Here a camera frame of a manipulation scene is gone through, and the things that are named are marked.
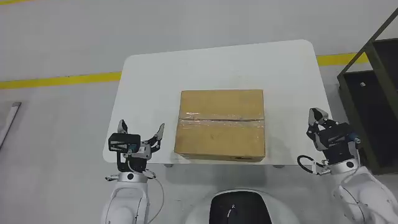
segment concrete floor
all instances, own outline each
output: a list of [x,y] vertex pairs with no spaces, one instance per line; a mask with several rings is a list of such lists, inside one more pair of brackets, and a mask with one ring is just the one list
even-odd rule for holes
[[[346,119],[334,80],[341,69],[320,69],[338,121]],[[117,85],[0,90],[4,104],[23,102],[0,150],[0,223],[100,222],[114,185],[104,177],[117,173],[116,165],[102,158]],[[181,223],[202,197],[233,188],[269,192],[286,203],[302,223],[349,223],[331,200],[330,177],[308,174],[298,166],[181,164],[166,168],[150,164],[148,168],[165,188],[165,205],[153,224]],[[398,175],[378,178],[398,196]],[[149,182],[149,196],[152,216],[161,198],[155,182]]]

